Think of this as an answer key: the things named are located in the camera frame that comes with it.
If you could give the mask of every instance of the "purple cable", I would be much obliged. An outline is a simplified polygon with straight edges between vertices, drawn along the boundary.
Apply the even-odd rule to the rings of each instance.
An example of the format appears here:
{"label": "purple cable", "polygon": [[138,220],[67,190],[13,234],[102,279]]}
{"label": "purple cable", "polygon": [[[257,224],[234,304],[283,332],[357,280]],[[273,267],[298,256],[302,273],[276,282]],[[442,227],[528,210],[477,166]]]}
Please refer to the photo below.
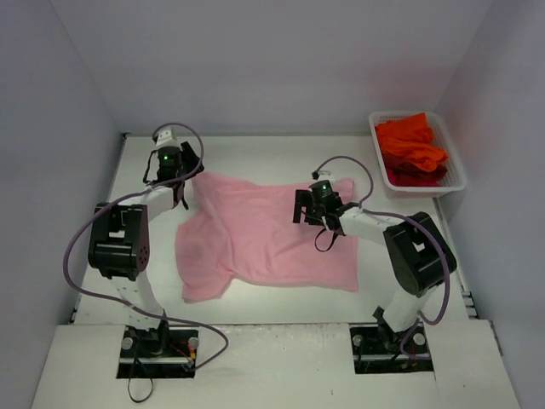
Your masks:
{"label": "purple cable", "polygon": [[206,364],[208,364],[209,362],[211,362],[212,360],[214,360],[215,358],[217,358],[218,356],[220,356],[221,354],[223,354],[225,352],[225,350],[229,347],[229,339],[227,338],[227,336],[221,332],[220,330],[218,330],[217,328],[214,328],[212,325],[208,325],[208,324],[204,324],[202,322],[197,322],[197,321],[191,321],[191,320],[183,320],[181,318],[172,318],[172,317],[169,317],[167,315],[157,315],[157,314],[151,314],[151,313],[148,313],[147,311],[144,311],[134,305],[132,305],[130,302],[126,301],[126,300],[123,300],[122,298],[119,298],[119,297],[113,297],[113,296],[108,296],[106,294],[100,294],[98,292],[93,292],[93,291],[89,291],[89,290],[85,290],[84,288],[80,287],[79,285],[77,285],[73,280],[72,280],[72,277],[70,276],[70,272],[68,270],[68,262],[70,260],[70,253],[72,253],[72,250],[74,248],[74,245],[76,244],[77,240],[81,237],[81,235],[83,234],[83,232],[85,230],[87,230],[87,228],[93,224],[93,222],[95,220],[97,220],[99,217],[101,217],[104,213],[106,213],[107,211],[109,211],[112,207],[118,205],[120,202],[123,202],[124,200],[127,200],[127,199],[131,199],[131,198],[137,198],[139,196],[143,196],[149,192],[151,192],[155,187],[160,187],[160,186],[165,186],[165,185],[169,185],[170,183],[177,183],[177,182],[184,182],[185,180],[189,179],[190,177],[192,177],[193,175],[195,175],[198,171],[198,169],[200,168],[201,164],[203,163],[203,156],[204,156],[204,145],[203,145],[203,140],[201,139],[200,135],[197,133],[196,130],[194,130],[193,128],[191,128],[190,126],[188,125],[185,125],[181,122],[168,122],[167,124],[163,124],[161,126],[159,126],[156,130],[153,131],[153,134],[152,134],[152,137],[154,137],[162,128],[164,128],[165,126],[172,126],[172,125],[177,125],[177,126],[181,126],[182,128],[186,128],[187,130],[190,130],[194,135],[195,137],[197,138],[198,140],[198,145],[200,146],[200,149],[201,149],[201,157],[198,159],[198,163],[197,165],[195,166],[195,169],[193,169],[191,172],[189,172],[187,175],[184,175],[184,176],[181,176],[181,177],[178,177],[178,178],[175,178],[175,179],[171,179],[169,181],[162,181],[160,183],[157,183],[156,185],[153,185],[153,187],[151,188],[148,188],[146,190],[143,190],[142,192],[138,192],[138,193],[130,193],[130,194],[125,194],[124,196],[122,196],[121,198],[119,199],[115,199],[114,201],[112,201],[111,203],[107,204],[106,206],[104,206],[102,209],[100,209],[99,211],[97,211],[93,217],[91,217],[87,222],[85,222],[77,231],[76,233],[74,234],[74,236],[70,239],[70,241],[68,242],[68,246],[66,247],[66,251],[65,251],[65,255],[62,259],[62,271],[63,271],[63,274],[64,274],[64,277],[65,277],[65,281],[66,283],[68,283],[68,285],[76,290],[77,292],[80,292],[81,294],[84,294],[85,296],[90,296],[90,297],[96,297],[96,298],[102,298],[104,300],[109,300],[109,301],[114,301],[114,302],[119,302],[120,304],[123,304],[124,306],[126,307],[130,307],[132,308],[134,311],[136,311],[137,313],[139,314],[142,314],[142,315],[145,315],[147,317],[150,317],[150,318],[154,318],[154,319],[157,319],[157,320],[167,320],[167,321],[171,321],[171,322],[177,322],[177,323],[180,323],[180,324],[183,324],[183,325],[191,325],[191,326],[196,326],[196,327],[203,327],[203,328],[206,328],[207,330],[210,330],[212,332],[215,332],[216,334],[218,334],[221,338],[223,338],[223,340],[225,341],[225,345],[218,351],[216,352],[215,354],[213,354],[212,356],[210,356],[207,360],[204,360],[203,362],[201,362],[199,365],[195,366],[195,370],[197,370],[198,368],[201,368],[203,366],[205,366]]}
{"label": "purple cable", "polygon": [[[433,319],[433,320],[430,320],[428,317],[426,317],[422,311],[419,311],[419,313],[418,313],[420,315],[420,317],[422,318],[422,320],[426,324],[437,325],[443,319],[443,317],[445,316],[445,312],[446,312],[446,309],[447,309],[447,307],[449,305],[449,298],[450,298],[449,264],[448,264],[448,262],[446,260],[446,255],[443,252],[443,249],[441,249],[441,245],[434,238],[434,236],[431,233],[429,233],[429,231],[425,227],[423,227],[419,222],[415,222],[413,219],[411,219],[411,218],[409,218],[407,216],[400,215],[399,213],[392,213],[392,212],[386,212],[386,211],[373,211],[373,210],[366,210],[366,209],[363,208],[362,204],[373,193],[375,184],[373,182],[373,177],[372,177],[369,169],[367,169],[367,167],[363,163],[361,163],[359,160],[357,160],[355,158],[352,158],[350,156],[344,156],[344,155],[334,156],[334,157],[329,158],[326,161],[324,161],[315,171],[316,172],[320,171],[326,164],[328,164],[333,159],[348,159],[348,160],[351,160],[352,162],[354,162],[354,163],[358,164],[359,166],[361,166],[365,170],[365,173],[367,174],[367,176],[369,177],[369,180],[370,180],[369,192],[359,201],[359,208],[362,210],[362,212],[364,212],[364,213],[366,213],[368,215],[372,215],[372,216],[395,217],[397,219],[403,220],[404,222],[408,222],[411,226],[413,226],[414,228],[417,228],[418,230],[420,230],[426,236],[426,238],[430,241],[433,248],[437,251],[437,253],[439,255],[439,260],[441,261],[441,266],[443,268],[443,281],[445,283],[445,293],[443,295],[443,302],[441,303],[441,308],[439,309],[437,317],[435,317],[435,319]],[[404,350],[404,346],[406,345],[409,337],[415,331],[418,324],[419,324],[419,320],[416,320],[415,324],[408,331],[405,332],[405,334],[404,334],[404,336],[403,336],[403,338],[401,340],[401,343],[399,345],[399,350],[403,354],[409,356],[411,359],[415,359],[416,357],[413,354],[410,354],[410,353],[406,352]]]}

